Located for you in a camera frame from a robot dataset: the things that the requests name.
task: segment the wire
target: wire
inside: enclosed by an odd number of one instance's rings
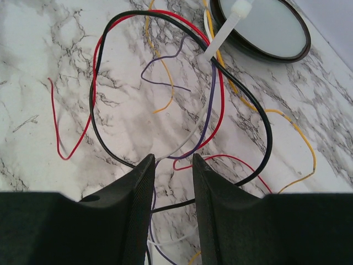
[[[192,258],[191,260],[189,261],[188,265],[191,265],[194,260],[196,260],[196,258],[201,254],[201,251],[199,251],[198,253],[196,253]]]
[[[180,41],[180,48],[177,52],[177,54],[181,51],[182,47],[183,47],[183,43],[184,43],[184,40],[185,40],[185,37],[184,36],[182,38],[182,40]],[[196,144],[196,146],[194,147],[194,149],[192,150],[193,152],[196,151],[199,146],[201,145],[205,135],[206,135],[206,130],[207,130],[207,127],[208,127],[208,124],[210,122],[210,118],[211,118],[211,113],[212,113],[212,102],[213,102],[213,96],[214,96],[214,93],[215,93],[215,86],[216,86],[216,68],[215,66],[212,64],[212,83],[211,83],[211,89],[210,89],[210,95],[209,97],[207,97],[206,99],[206,103],[205,103],[205,106],[203,107],[203,109],[201,110],[201,113],[200,113],[200,116],[199,116],[199,119],[198,121],[196,122],[194,128],[190,131],[190,133],[188,134],[188,136],[184,139],[184,141],[182,141],[173,151],[171,151],[170,153],[168,153],[167,155],[164,155],[160,158],[156,158],[157,161],[160,161],[162,159],[165,159],[165,158],[171,158],[171,159],[176,159],[178,157],[173,157],[171,156],[172,154],[174,154],[175,152],[177,152],[179,149],[181,149],[186,143],[187,141],[194,135],[194,133],[196,132],[196,130],[199,128],[201,122],[202,122],[202,117],[205,115],[206,111],[207,111],[207,116],[206,116],[206,120],[205,120],[205,125],[204,125],[204,128],[202,130],[202,133],[201,133],[201,136],[200,136],[200,139],[198,141],[198,143]],[[220,80],[222,81],[220,84],[221,84],[221,90],[224,91],[224,86],[223,86],[223,79],[222,79],[222,74],[219,73],[219,76],[220,76]]]
[[[193,203],[195,203],[195,199],[187,200],[187,201],[182,202],[182,203],[176,203],[176,204],[172,204],[172,205],[167,205],[167,206],[164,206],[164,207],[153,209],[152,210],[152,214],[159,213],[161,211],[168,211],[168,210],[172,210],[172,209],[176,209],[176,208],[185,207],[185,206],[193,204]]]
[[[153,3],[154,3],[154,0],[152,0],[151,3],[149,4],[148,10],[152,9]],[[149,46],[154,50],[154,52],[156,53],[157,57],[160,57],[161,55],[160,55],[159,51],[156,48],[154,48],[154,45],[153,45],[152,41],[149,38],[148,27],[149,27],[149,17],[146,18],[146,26],[145,26],[145,33],[146,33],[147,42],[148,42]],[[170,85],[172,87],[172,96],[170,97],[170,100],[167,103],[167,105],[165,105],[165,107],[157,109],[153,113],[161,112],[161,111],[165,110],[167,107],[169,107],[169,105],[172,103],[173,97],[174,97],[174,83],[173,83],[172,76],[171,76],[171,74],[170,74],[165,62],[163,60],[161,60],[161,62],[163,64],[163,66],[164,66],[165,71],[167,72],[167,75],[168,75],[168,78],[169,78],[169,82],[170,82]]]
[[[114,23],[112,23],[111,25],[110,25],[110,28],[107,28],[107,30],[110,30],[112,27],[114,27],[117,23],[119,23],[120,21],[116,21],[116,22],[114,22]],[[102,42],[102,40],[103,40],[103,37],[104,37],[104,35],[102,36],[102,38],[101,38],[101,40],[98,42],[98,44],[97,44],[97,47],[96,47],[96,49],[95,49],[95,55],[94,55],[94,58],[93,58],[93,60],[94,60],[94,65],[95,65],[95,60],[96,60],[96,58],[97,58],[97,51],[98,51],[98,47],[99,47],[99,44]],[[93,84],[95,84],[95,79],[96,79],[96,73],[95,73],[96,71],[95,71],[95,69],[94,69],[94,83]],[[95,94],[95,86],[94,86],[94,89],[93,89],[93,91],[92,91],[92,87],[91,87],[91,90],[90,90],[90,99],[92,99],[93,100],[93,94]],[[106,147],[105,145],[104,145],[104,142],[102,141],[102,139],[101,139],[101,137],[100,137],[100,135],[99,135],[99,132],[97,131],[97,126],[96,126],[96,124],[95,124],[95,121],[93,121],[92,122],[92,125],[93,125],[93,129],[94,129],[94,131],[95,131],[95,133],[96,133],[96,135],[97,135],[97,138],[98,138],[98,140],[99,140],[99,142],[101,143],[101,145],[102,145],[102,147],[107,151],[107,150],[109,150],[108,149],[108,147]],[[109,150],[109,155],[111,155],[113,158],[118,158],[118,157],[116,157],[110,150]]]
[[[167,245],[172,245],[172,244],[176,244],[176,243],[178,243],[178,242],[180,242],[180,241],[182,241],[182,240],[184,240],[184,239],[186,239],[186,238],[188,238],[188,237],[194,235],[194,233],[196,232],[196,229],[197,229],[198,227],[199,227],[199,225],[194,226],[188,234],[186,234],[186,235],[184,235],[184,236],[182,236],[182,237],[180,237],[180,238],[178,238],[178,239],[175,239],[175,240],[170,240],[170,241],[165,241],[165,242],[160,242],[160,243],[155,243],[155,242],[153,242],[153,241],[151,241],[151,240],[147,240],[147,242],[148,242],[149,244],[151,244],[151,245],[160,246],[160,247],[162,247],[162,246],[167,246]]]
[[[238,157],[235,157],[235,156],[230,156],[230,155],[213,155],[213,156],[207,156],[207,157],[203,157],[205,159],[205,161],[207,160],[210,160],[210,159],[213,159],[213,158],[216,158],[216,157],[228,157],[228,158],[231,158],[231,159],[234,159],[234,160],[237,160],[239,161],[240,163],[246,165],[248,168],[250,168],[253,172],[255,171],[255,169],[253,169],[249,164],[247,164],[246,162],[244,162],[243,160],[239,159]],[[180,167],[180,168],[176,168],[175,165],[173,165],[173,169],[175,171],[181,171],[181,170],[184,170],[184,169],[188,169],[188,168],[191,168],[192,165],[189,165],[187,167]],[[260,177],[258,176],[258,178],[260,179],[260,181],[263,183],[263,185],[266,187],[266,189],[269,191],[269,193],[272,193],[272,190],[270,189],[270,187],[266,184],[266,182]]]
[[[96,78],[97,78],[97,72],[99,71],[99,67],[100,67],[100,62],[101,62],[101,57],[103,55],[103,48],[104,48],[104,43],[105,43],[105,39],[106,39],[106,35],[108,33],[108,31],[114,27],[115,25],[119,24],[121,21],[125,20],[126,17],[130,17],[132,15],[150,15],[152,17],[157,17],[157,18],[162,18],[168,22],[171,22],[173,25],[175,25],[176,27],[178,27],[179,29],[185,31],[188,35],[190,35],[195,42],[203,49],[206,50],[207,49],[207,44],[209,43],[207,37],[193,24],[191,24],[190,22],[188,22],[186,19],[172,13],[166,10],[151,10],[151,11],[143,11],[143,10],[133,10],[133,11],[127,11],[127,12],[123,12],[120,13],[119,15],[113,17],[113,19],[108,22],[102,37],[100,39],[100,41],[98,42],[97,46],[96,46],[96,50],[95,50],[95,56],[93,57],[93,65],[95,66],[93,68],[93,81],[92,81],[92,85],[91,85],[91,89],[90,89],[90,114],[92,116],[92,126],[93,126],[93,130],[100,142],[100,144],[102,145],[103,149],[105,151],[107,151],[112,158],[118,160],[120,162],[120,158],[118,158],[117,156],[115,156],[109,149],[108,147],[105,145],[103,139],[101,138],[101,136],[99,135],[99,131],[97,129],[97,125],[95,123],[94,120],[94,111],[93,111],[93,103],[94,103],[94,98],[93,95],[96,94]],[[182,25],[181,23],[177,22],[176,20],[174,20],[173,18],[167,16],[170,15],[172,17],[176,17],[177,19],[181,20],[182,22],[184,22],[185,24],[187,24],[188,26],[190,26],[193,30],[195,30],[201,37],[202,39],[206,42],[206,44],[204,42],[202,42],[201,39],[199,39],[194,32],[192,32],[190,29],[188,29],[187,27],[185,27],[184,25]],[[250,101],[254,104],[254,106],[256,107],[256,109],[258,110],[264,125],[265,125],[265,130],[266,130],[266,135],[267,135],[267,146],[266,146],[266,151],[265,151],[265,155],[264,158],[262,160],[262,162],[260,163],[260,166],[255,170],[254,173],[252,173],[249,177],[243,179],[242,181],[236,183],[238,186],[241,186],[245,183],[248,183],[250,181],[252,181],[266,166],[270,155],[271,155],[271,150],[272,150],[272,130],[271,130],[271,124],[267,118],[266,113],[264,112],[264,109],[261,107],[260,103],[258,102],[258,100],[253,96],[253,94],[239,81],[237,80],[232,74],[230,74],[228,72],[228,70],[226,70],[222,65],[220,65],[220,63],[215,59],[212,58],[211,61],[216,65],[216,67],[228,78],[231,79],[231,81],[233,83],[235,83],[240,90],[242,90],[242,92],[250,99]]]
[[[147,253],[148,265],[152,265],[151,254],[149,253],[148,245],[147,245],[146,253]]]
[[[213,25],[212,25],[212,19],[211,19],[211,14],[210,14],[210,10],[208,9],[208,4],[206,2],[206,0],[202,0],[203,3],[204,3],[204,6],[205,6],[205,11],[204,11],[204,22],[205,22],[205,29],[206,29],[206,33],[207,33],[207,36],[208,36],[208,39],[209,41],[212,41],[213,38],[215,37],[214,33],[213,33]],[[223,58],[222,58],[222,55],[220,53],[219,50],[217,50],[217,57],[218,57],[218,60],[220,61],[221,65],[224,67],[225,64],[224,64],[224,61],[223,61]],[[238,94],[238,90],[236,88],[236,86],[230,81],[229,81],[229,84],[231,85],[231,87],[233,88],[235,94]],[[240,96],[240,99],[241,101],[246,105],[248,106],[250,109],[254,110],[257,112],[256,108],[254,108],[254,106],[252,106],[245,98],[243,98],[242,96]],[[312,175],[315,174],[315,171],[316,171],[316,155],[315,155],[315,152],[314,152],[314,149],[313,147],[311,146],[311,144],[309,143],[309,141],[307,140],[307,138],[305,137],[305,135],[303,134],[302,130],[299,128],[298,125],[296,125],[287,115],[285,115],[283,112],[277,110],[277,109],[265,109],[265,112],[266,113],[277,113],[279,115],[281,115],[282,117],[284,117],[286,120],[288,120],[290,122],[290,124],[292,124],[292,126],[298,131],[298,133],[300,134],[300,136],[302,137],[302,139],[304,140],[304,142],[306,143],[306,145],[308,146],[308,148],[310,149],[310,152],[312,154],[312,157],[313,157],[313,171],[306,175],[305,177],[301,178],[301,179],[298,179],[296,181],[293,181],[291,182],[290,184],[284,186],[280,191],[279,193],[283,192],[286,188],[300,182],[300,181],[303,181],[309,177],[311,177]]]
[[[88,126],[90,123],[90,117],[88,118],[86,125],[83,129],[83,132],[82,132],[79,140],[77,141],[76,145],[72,149],[71,153],[67,157],[64,157],[60,151],[60,133],[59,133],[59,128],[58,128],[57,121],[56,121],[55,104],[54,104],[54,84],[50,78],[48,78],[48,80],[49,80],[50,86],[51,86],[51,107],[52,107],[52,111],[53,111],[54,127],[55,127],[55,135],[56,135],[56,150],[57,150],[58,155],[61,157],[61,159],[69,160],[72,157],[72,155],[75,153],[75,151],[78,148],[78,146],[80,145],[80,143],[82,142],[82,140],[88,130]]]

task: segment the electrical wiring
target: electrical wiring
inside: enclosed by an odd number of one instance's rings
[[[206,29],[206,33],[207,33],[207,36],[208,36],[208,39],[209,41],[212,41],[213,38],[215,37],[214,33],[213,33],[213,25],[212,25],[212,19],[211,19],[211,14],[210,14],[210,11],[208,9],[208,4],[206,2],[206,0],[202,0],[203,3],[204,3],[204,6],[205,6],[205,11],[204,11],[204,23],[205,23],[205,29]],[[224,64],[224,61],[223,61],[223,58],[222,58],[222,55],[220,53],[219,50],[217,50],[217,57],[221,63],[221,65],[224,67],[225,64]],[[236,88],[236,86],[232,83],[232,81],[228,80],[229,81],[229,84],[231,85],[231,87],[233,88],[235,94],[238,94],[238,90]],[[252,106],[245,98],[243,98],[242,96],[240,96],[240,99],[241,101],[246,105],[248,106],[250,109],[252,109],[253,111],[256,111],[256,108],[254,108],[254,106]],[[282,117],[284,117],[287,121],[289,121],[289,123],[298,131],[298,133],[300,134],[300,136],[302,137],[302,139],[304,140],[304,142],[306,143],[306,145],[308,146],[311,154],[312,154],[312,157],[313,157],[313,171],[306,175],[305,177],[301,178],[301,179],[298,179],[296,181],[293,181],[291,182],[290,184],[284,186],[280,191],[279,193],[283,192],[286,188],[300,182],[300,181],[303,181],[309,177],[311,177],[312,175],[315,174],[315,171],[316,171],[316,155],[315,155],[315,152],[314,152],[314,149],[313,147],[311,146],[311,144],[309,143],[309,141],[307,140],[307,138],[305,137],[305,135],[303,134],[302,130],[298,127],[298,125],[296,125],[287,115],[285,115],[283,112],[279,111],[279,110],[276,110],[276,109],[265,109],[265,112],[266,113],[277,113],[279,115],[281,115]]]
[[[199,251],[198,253],[196,253],[191,260],[189,261],[188,265],[192,265],[192,263],[194,262],[194,260],[196,260],[196,258],[201,254],[201,251]]]
[[[213,155],[213,156],[204,156],[202,158],[205,159],[205,161],[207,160],[210,160],[210,159],[214,159],[216,157],[228,157],[228,158],[231,158],[231,159],[234,159],[234,160],[237,160],[238,162],[246,165],[250,170],[252,170],[253,172],[255,171],[255,169],[253,169],[249,164],[247,164],[246,162],[244,162],[243,160],[239,159],[238,157],[235,157],[235,156],[231,156],[231,155],[224,155],[224,154],[220,154],[220,155]],[[188,168],[191,168],[192,165],[189,165],[187,167],[180,167],[180,168],[176,168],[175,165],[173,165],[173,169],[175,171],[181,171],[181,170],[184,170],[184,169],[188,169]],[[272,193],[272,190],[270,189],[270,187],[266,184],[266,182],[260,177],[258,176],[259,180],[263,183],[263,185],[266,187],[266,189],[269,191],[269,193]]]
[[[176,208],[185,207],[185,206],[188,206],[193,203],[195,203],[195,199],[187,200],[182,203],[176,203],[176,204],[172,204],[172,205],[163,206],[163,207],[160,207],[157,209],[152,209],[152,214],[159,213],[161,211],[168,211],[168,210],[172,210],[172,209],[176,209]]]
[[[177,16],[178,17],[178,15],[175,15],[175,14],[173,14],[173,13],[171,13],[171,12],[167,12],[167,11],[164,11],[164,10],[158,10],[159,12],[161,12],[161,13],[168,13],[168,14],[172,14],[173,16]],[[181,17],[179,17],[179,19],[182,19],[182,20],[184,20],[184,22],[186,22],[186,23],[189,23],[187,20],[185,20],[185,19],[183,19],[183,18],[181,18]],[[103,38],[101,38],[101,40],[99,41],[99,43],[97,44],[97,47],[96,47],[96,49],[95,49],[95,55],[94,55],[94,57],[93,57],[93,60],[94,60],[94,65],[95,65],[95,59],[97,58],[97,51],[98,51],[98,47],[99,47],[99,45],[100,45],[100,42],[103,40]],[[92,87],[91,87],[91,89],[90,89],[90,102],[92,102],[92,100],[93,100],[93,91],[92,90],[94,90],[95,91],[95,78],[96,78],[96,71],[95,71],[95,69],[94,69],[94,71],[93,71],[94,73],[93,73],[93,76],[94,76],[94,83],[93,83],[93,85],[94,85],[94,88],[92,89]],[[205,105],[205,107],[204,107],[204,109],[202,110],[202,112],[201,112],[201,114],[200,114],[200,117],[202,117],[203,115],[204,115],[204,112],[206,112],[206,108],[207,108],[207,105]],[[191,138],[192,137],[192,135],[193,135],[193,132],[194,131],[196,131],[197,130],[197,128],[198,128],[198,126],[199,126],[199,124],[201,123],[201,121],[202,120],[199,120],[199,122],[195,125],[195,127],[194,127],[194,129],[191,131],[191,133],[189,134],[189,136],[187,137],[187,139],[189,139],[189,138]],[[97,131],[97,126],[96,126],[96,124],[95,124],[95,120],[93,120],[92,121],[92,125],[93,125],[93,129],[94,129],[94,131],[95,131],[95,133],[96,133],[96,135],[97,135],[97,138],[98,138],[98,140],[99,140],[99,142],[101,143],[101,145],[102,145],[102,147],[107,151],[107,150],[109,150],[108,149],[108,147],[106,147],[105,146],[105,144],[104,144],[104,142],[102,141],[102,139],[101,139],[101,137],[100,137],[100,135],[99,135],[99,132]],[[178,148],[177,149],[175,149],[175,150],[173,150],[173,153],[175,152],[175,151],[177,151],[178,149],[180,149],[181,148],[181,145],[179,145],[178,146]],[[108,154],[110,155],[110,156],[112,156],[113,158],[118,158],[118,157],[116,157],[110,150],[108,151]],[[168,155],[165,155],[165,156],[163,156],[163,157],[161,157],[161,158],[157,158],[156,159],[156,161],[160,161],[161,159],[163,159],[163,158],[166,158],[167,156],[169,156],[171,153],[169,153]]]
[[[183,43],[184,43],[184,40],[185,40],[185,37],[182,38],[181,42],[180,42],[180,49],[182,48],[183,46]],[[170,153],[168,153],[167,155],[164,155],[160,158],[156,158],[156,161],[160,161],[162,159],[165,159],[165,158],[171,158],[171,159],[174,159],[174,157],[170,156],[172,155],[173,153],[177,152],[180,148],[182,148],[186,143],[187,141],[194,135],[194,133],[196,132],[196,130],[199,128],[201,122],[202,122],[202,118],[203,116],[205,115],[206,111],[207,111],[207,116],[206,116],[206,120],[205,120],[205,125],[204,125],[204,128],[202,130],[202,133],[201,133],[201,136],[200,136],[200,139],[199,139],[199,143],[196,145],[196,147],[194,148],[194,150],[197,150],[198,146],[201,144],[201,142],[203,141],[205,135],[206,135],[206,130],[207,130],[207,127],[208,127],[208,124],[210,122],[210,117],[211,117],[211,113],[212,113],[212,102],[213,102],[213,96],[214,96],[214,93],[215,93],[215,86],[216,86],[216,68],[215,66],[212,64],[212,83],[211,83],[211,89],[210,89],[210,95],[207,97],[206,99],[206,103],[205,103],[205,106],[202,108],[201,112],[200,112],[200,115],[199,115],[199,119],[198,121],[196,122],[194,128],[190,131],[190,133],[188,134],[188,136],[184,139],[184,141],[182,141],[173,151],[171,151]]]
[[[152,9],[153,3],[154,3],[154,0],[152,0],[151,3],[149,4],[148,10]],[[154,48],[154,45],[153,45],[152,41],[149,38],[148,27],[149,27],[149,17],[146,18],[146,26],[145,26],[145,33],[146,33],[147,42],[148,42],[149,46],[154,50],[154,52],[156,53],[157,57],[160,57],[161,55],[160,55],[159,51],[156,48]],[[161,111],[165,110],[167,107],[169,107],[169,105],[172,103],[173,98],[174,98],[174,83],[173,83],[172,75],[170,74],[169,69],[167,68],[167,65],[165,64],[165,62],[163,60],[161,60],[161,62],[163,64],[163,66],[164,66],[165,71],[167,72],[167,75],[168,75],[168,78],[169,78],[169,82],[170,82],[170,85],[172,87],[172,96],[170,97],[170,100],[167,103],[167,105],[165,105],[165,107],[162,107],[160,109],[155,110],[153,112],[154,114],[158,113],[158,112],[161,112]]]
[[[89,124],[90,124],[90,117],[88,118],[87,122],[86,122],[86,125],[83,129],[83,132],[79,138],[79,140],[77,141],[76,145],[74,146],[74,148],[72,149],[72,151],[70,152],[70,154],[67,156],[67,157],[64,157],[62,154],[61,154],[61,151],[60,151],[60,133],[59,133],[59,128],[58,128],[58,125],[57,125],[57,121],[56,121],[56,112],[55,112],[55,102],[54,102],[54,84],[53,84],[53,81],[48,78],[49,82],[50,82],[50,86],[51,86],[51,108],[52,108],[52,112],[53,112],[53,120],[54,120],[54,128],[55,128],[55,136],[56,136],[56,151],[58,153],[58,155],[60,156],[61,159],[63,160],[69,160],[73,154],[75,153],[76,149],[78,148],[78,146],[80,145],[80,143],[82,142],[87,130],[88,130],[88,127],[89,127]]]
[[[190,35],[200,46],[203,50],[206,50],[207,48],[207,44],[209,43],[207,37],[204,36],[204,34],[194,25],[192,25],[190,22],[188,22],[186,19],[172,13],[169,11],[165,11],[165,10],[152,10],[152,11],[141,11],[141,10],[135,10],[135,11],[128,11],[128,12],[124,12],[121,13],[117,16],[115,16],[106,26],[104,33],[101,37],[101,39],[99,40],[96,49],[95,49],[95,54],[93,57],[94,63],[93,65],[95,66],[93,68],[93,81],[91,84],[91,88],[90,88],[90,113],[92,116],[92,125],[93,125],[93,130],[98,138],[98,141],[100,142],[100,144],[102,145],[103,149],[114,159],[116,159],[117,161],[121,161],[120,158],[118,158],[116,155],[114,155],[109,149],[108,147],[105,145],[103,139],[101,138],[99,131],[97,129],[97,125],[95,123],[94,120],[94,112],[93,112],[93,107],[94,107],[94,102],[95,102],[95,94],[96,94],[96,87],[95,87],[95,79],[96,79],[96,75],[97,72],[99,71],[99,66],[100,66],[100,62],[101,62],[101,57],[103,54],[103,47],[104,47],[104,41],[106,38],[106,35],[108,33],[108,31],[113,28],[115,25],[117,25],[119,22],[125,20],[128,17],[131,17],[133,15],[151,15],[153,17],[157,17],[157,18],[162,18],[166,21],[171,22],[172,24],[174,24],[175,26],[177,26],[178,28],[180,28],[181,30],[185,31],[188,35]],[[188,29],[187,27],[183,26],[182,24],[180,24],[179,22],[175,21],[174,19],[168,17],[167,15],[170,15],[172,17],[175,17],[179,20],[181,20],[182,22],[184,22],[185,24],[187,24],[188,26],[190,26],[194,31],[196,31],[201,37],[202,39],[206,42],[206,44],[204,44],[190,29]],[[211,59],[211,61],[216,65],[216,67],[229,79],[231,79],[232,82],[234,82],[240,90],[242,90],[242,92],[250,99],[250,101],[254,104],[254,106],[256,107],[256,109],[258,110],[264,125],[265,125],[265,131],[266,131],[266,136],[267,136],[267,146],[266,146],[266,151],[265,151],[265,155],[264,158],[262,160],[262,162],[260,163],[260,166],[255,170],[255,172],[253,174],[251,174],[250,176],[248,176],[247,178],[243,179],[242,181],[236,183],[238,186],[241,186],[243,184],[246,184],[248,182],[250,182],[251,180],[253,180],[265,167],[265,165],[267,164],[270,154],[271,154],[271,150],[272,150],[272,131],[271,131],[271,125],[269,123],[269,120],[266,116],[266,113],[264,112],[263,108],[261,107],[261,105],[259,104],[259,102],[257,101],[257,99],[252,95],[252,93],[240,82],[238,81],[232,74],[230,74],[228,72],[228,70],[226,70],[222,65],[220,65],[214,58]],[[193,203],[194,200],[189,200],[187,202],[185,202],[184,205],[188,205]],[[178,207],[178,205],[171,205],[170,209],[174,209]]]
[[[146,249],[146,254],[147,254],[148,265],[152,265],[151,254],[149,252],[148,245],[147,245],[147,249]]]
[[[157,202],[157,192],[156,192],[156,188],[153,189],[153,201],[152,201],[152,211],[153,209],[156,207],[156,202]],[[152,213],[151,216],[149,218],[149,226],[148,226],[148,231],[149,231],[149,235],[151,237],[151,241],[154,242],[154,237],[153,237],[153,231],[152,231]],[[170,264],[172,265],[177,265],[176,263],[174,263],[170,258],[168,258],[163,252],[162,250],[159,249],[158,246],[154,246],[156,248],[156,250],[158,251],[158,253],[165,259],[167,260]]]

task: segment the white marble countertop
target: white marble countertop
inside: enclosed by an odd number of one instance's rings
[[[71,160],[59,158],[47,78],[55,81],[61,139],[70,151],[89,114],[93,50],[104,27],[114,15],[147,9],[148,4],[148,0],[0,2],[1,190],[54,190],[80,200],[129,171],[105,153],[92,128]],[[157,0],[155,8],[177,12],[203,29],[200,0]],[[300,62],[260,62],[229,46],[223,51],[224,58],[264,107],[283,111],[300,126],[316,151],[316,174],[286,192],[352,192],[353,74],[307,19],[306,22],[312,49]],[[172,105],[152,114],[168,102],[170,88],[140,79],[142,69],[153,57],[144,24],[143,17],[129,19],[109,33],[98,78],[97,123],[102,137],[115,154],[133,163],[148,153],[160,156],[176,147],[194,126],[200,95],[203,89],[209,89],[211,79],[211,67],[198,63],[201,50],[187,40],[182,54],[167,64],[176,84],[191,92],[176,90]],[[162,55],[175,53],[183,36],[180,30],[160,20],[152,23],[152,33]],[[155,63],[152,69],[147,71],[147,77],[168,82],[161,63]],[[219,113],[217,87],[212,129]],[[285,119],[277,114],[269,114],[269,119],[274,147],[261,176],[278,192],[285,184],[310,173],[312,156]],[[199,131],[182,151],[188,151],[198,139]],[[227,153],[256,167],[262,159],[265,140],[259,116],[244,106],[227,85],[224,122],[214,140],[200,152]],[[223,161],[225,164],[218,160],[212,165],[234,182],[250,173],[236,162]],[[179,162],[189,164],[190,160]],[[173,172],[172,161],[163,160],[156,171],[156,188],[157,206],[193,198],[191,170]],[[244,189],[257,196],[265,192],[258,179]],[[175,239],[196,224],[195,207],[158,213],[153,221],[161,241]],[[198,235],[163,247],[177,264],[187,264],[199,249]],[[157,255],[153,257],[153,264],[168,264]]]

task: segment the textured plastic surface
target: textured plastic surface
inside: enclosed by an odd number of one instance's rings
[[[0,264],[143,265],[154,170],[148,155],[79,203],[58,193],[0,193]]]
[[[259,199],[192,163],[203,265],[353,264],[352,194]]]

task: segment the mirror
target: mirror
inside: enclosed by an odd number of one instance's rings
[[[218,28],[231,14],[234,0],[211,0]],[[308,28],[284,0],[255,0],[249,15],[231,33],[230,41],[252,56],[277,62],[295,62],[310,49]]]

